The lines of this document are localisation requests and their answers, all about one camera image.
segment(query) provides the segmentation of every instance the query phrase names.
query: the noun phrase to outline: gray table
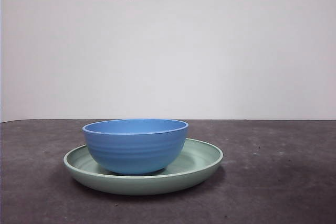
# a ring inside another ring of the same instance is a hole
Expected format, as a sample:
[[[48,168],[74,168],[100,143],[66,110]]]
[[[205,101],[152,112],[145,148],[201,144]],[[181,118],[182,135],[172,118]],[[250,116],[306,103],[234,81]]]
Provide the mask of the gray table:
[[[156,196],[70,177],[63,155],[94,121],[1,124],[1,223],[336,223],[336,121],[186,120],[225,157],[200,185]]]

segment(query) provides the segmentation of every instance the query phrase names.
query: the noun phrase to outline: plastic bowl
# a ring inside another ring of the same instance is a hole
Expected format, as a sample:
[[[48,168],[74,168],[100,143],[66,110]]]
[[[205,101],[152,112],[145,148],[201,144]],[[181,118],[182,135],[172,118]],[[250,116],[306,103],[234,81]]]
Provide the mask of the plastic bowl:
[[[83,127],[93,159],[120,174],[160,170],[180,154],[187,135],[186,122],[168,119],[124,119]]]

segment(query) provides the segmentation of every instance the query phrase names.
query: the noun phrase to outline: plate surface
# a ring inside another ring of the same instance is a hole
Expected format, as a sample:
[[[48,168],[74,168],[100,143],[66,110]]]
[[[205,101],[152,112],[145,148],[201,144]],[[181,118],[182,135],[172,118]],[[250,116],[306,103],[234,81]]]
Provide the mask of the plate surface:
[[[93,160],[86,145],[68,152],[64,164],[75,180],[92,189],[121,195],[154,195],[203,182],[217,170],[222,158],[218,147],[187,138],[174,162],[148,175],[124,176],[105,170]]]

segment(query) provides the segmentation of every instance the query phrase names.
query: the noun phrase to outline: green plate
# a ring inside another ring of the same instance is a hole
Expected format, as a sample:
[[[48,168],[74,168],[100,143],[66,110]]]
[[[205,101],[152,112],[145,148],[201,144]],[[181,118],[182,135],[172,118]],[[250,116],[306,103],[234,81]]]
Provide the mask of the green plate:
[[[64,164],[75,180],[92,189],[121,195],[154,195],[203,182],[217,170],[222,158],[218,147],[187,138],[174,162],[148,175],[124,176],[105,170],[93,160],[86,145],[68,152]]]

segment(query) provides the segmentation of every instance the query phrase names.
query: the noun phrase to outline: white wall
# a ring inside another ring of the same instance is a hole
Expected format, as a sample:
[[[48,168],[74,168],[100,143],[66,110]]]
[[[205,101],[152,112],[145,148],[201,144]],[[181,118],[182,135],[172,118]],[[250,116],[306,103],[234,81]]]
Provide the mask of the white wall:
[[[336,119],[336,0],[2,0],[2,121]]]

